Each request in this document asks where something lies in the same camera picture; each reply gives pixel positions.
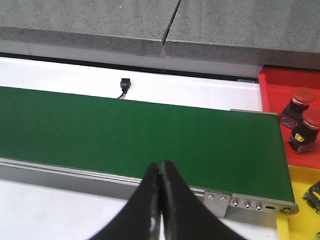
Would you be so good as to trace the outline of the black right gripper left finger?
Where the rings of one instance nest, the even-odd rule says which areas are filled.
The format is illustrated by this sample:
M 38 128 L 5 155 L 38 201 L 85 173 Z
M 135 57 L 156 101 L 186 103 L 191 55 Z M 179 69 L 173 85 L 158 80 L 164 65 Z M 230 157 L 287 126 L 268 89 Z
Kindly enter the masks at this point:
M 92 240 L 158 240 L 161 210 L 159 165 L 151 163 L 121 211 Z

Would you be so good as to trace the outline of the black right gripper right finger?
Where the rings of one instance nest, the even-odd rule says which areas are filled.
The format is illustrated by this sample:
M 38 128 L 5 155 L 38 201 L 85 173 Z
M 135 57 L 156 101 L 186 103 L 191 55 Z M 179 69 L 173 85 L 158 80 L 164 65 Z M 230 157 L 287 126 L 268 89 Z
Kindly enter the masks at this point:
M 201 203 L 171 160 L 164 160 L 161 164 L 161 191 L 167 240 L 244 239 Z

